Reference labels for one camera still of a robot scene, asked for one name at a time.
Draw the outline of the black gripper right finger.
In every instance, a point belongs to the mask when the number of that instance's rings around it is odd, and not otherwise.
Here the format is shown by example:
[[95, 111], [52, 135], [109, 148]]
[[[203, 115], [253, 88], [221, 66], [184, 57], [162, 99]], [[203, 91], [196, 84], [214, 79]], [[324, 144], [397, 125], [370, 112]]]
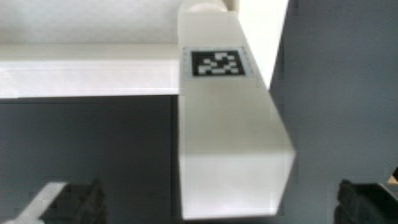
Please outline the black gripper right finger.
[[398, 184], [342, 181], [336, 224], [398, 224]]

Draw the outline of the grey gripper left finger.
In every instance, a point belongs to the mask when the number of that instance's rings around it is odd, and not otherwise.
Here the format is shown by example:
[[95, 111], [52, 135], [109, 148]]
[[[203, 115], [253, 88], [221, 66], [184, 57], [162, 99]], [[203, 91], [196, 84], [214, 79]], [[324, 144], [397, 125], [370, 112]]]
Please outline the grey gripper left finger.
[[89, 184], [50, 182], [11, 224], [107, 224], [100, 180]]

